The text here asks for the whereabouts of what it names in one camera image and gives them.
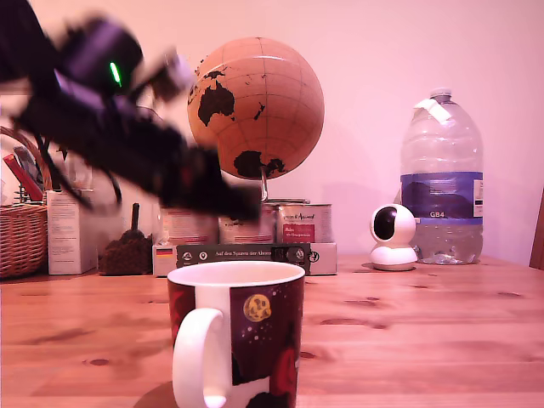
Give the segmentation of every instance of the mug handle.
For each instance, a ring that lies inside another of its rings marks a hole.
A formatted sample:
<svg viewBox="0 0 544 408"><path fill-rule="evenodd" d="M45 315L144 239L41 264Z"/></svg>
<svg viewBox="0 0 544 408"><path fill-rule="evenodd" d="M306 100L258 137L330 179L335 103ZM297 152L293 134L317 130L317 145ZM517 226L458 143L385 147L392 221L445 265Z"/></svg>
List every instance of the mug handle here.
<svg viewBox="0 0 544 408"><path fill-rule="evenodd" d="M172 360L173 395L180 408L221 408L225 404L224 390L204 383L210 374L205 373L206 348L212 347L207 339L222 324L223 313L210 308L191 310L182 321Z"/></svg>

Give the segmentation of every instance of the globe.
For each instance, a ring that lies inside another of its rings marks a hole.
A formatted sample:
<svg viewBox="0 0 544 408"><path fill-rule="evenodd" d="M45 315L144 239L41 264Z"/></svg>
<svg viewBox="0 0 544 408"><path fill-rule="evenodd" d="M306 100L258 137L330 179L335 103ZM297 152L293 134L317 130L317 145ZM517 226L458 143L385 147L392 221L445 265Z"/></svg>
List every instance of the globe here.
<svg viewBox="0 0 544 408"><path fill-rule="evenodd" d="M227 42L201 61L188 100L195 142L217 148L221 168L273 179L317 144L325 103L320 82L293 48L267 38Z"/></svg>

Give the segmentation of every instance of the dark red mug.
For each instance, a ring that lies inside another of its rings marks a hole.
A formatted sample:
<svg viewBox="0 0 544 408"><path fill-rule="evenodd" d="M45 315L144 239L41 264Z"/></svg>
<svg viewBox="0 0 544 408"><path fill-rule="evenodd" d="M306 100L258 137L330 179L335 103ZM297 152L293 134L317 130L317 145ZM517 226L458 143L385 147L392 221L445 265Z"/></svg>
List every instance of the dark red mug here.
<svg viewBox="0 0 544 408"><path fill-rule="evenodd" d="M179 408L295 408L304 269L201 263L168 274Z"/></svg>

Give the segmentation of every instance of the large plastic water bottle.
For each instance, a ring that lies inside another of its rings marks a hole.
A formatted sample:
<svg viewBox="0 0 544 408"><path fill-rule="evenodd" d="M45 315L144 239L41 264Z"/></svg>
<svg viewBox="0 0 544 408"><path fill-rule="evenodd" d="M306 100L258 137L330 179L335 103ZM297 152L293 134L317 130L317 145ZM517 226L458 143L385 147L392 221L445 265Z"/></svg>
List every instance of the large plastic water bottle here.
<svg viewBox="0 0 544 408"><path fill-rule="evenodd" d="M483 245L483 152L451 91L416 105L401 152L402 204L416 217L412 245L425 264L470 264Z"/></svg>

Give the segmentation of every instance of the green led light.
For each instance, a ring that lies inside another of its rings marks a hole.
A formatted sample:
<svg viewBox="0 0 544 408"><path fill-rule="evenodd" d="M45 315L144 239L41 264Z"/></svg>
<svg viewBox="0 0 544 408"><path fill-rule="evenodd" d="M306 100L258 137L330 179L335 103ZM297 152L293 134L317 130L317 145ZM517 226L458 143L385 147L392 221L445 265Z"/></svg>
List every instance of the green led light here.
<svg viewBox="0 0 544 408"><path fill-rule="evenodd" d="M110 62L110 70L111 75L113 75L113 79L119 86L121 86L121 76L119 75L119 70L117 69L117 65L115 62Z"/></svg>

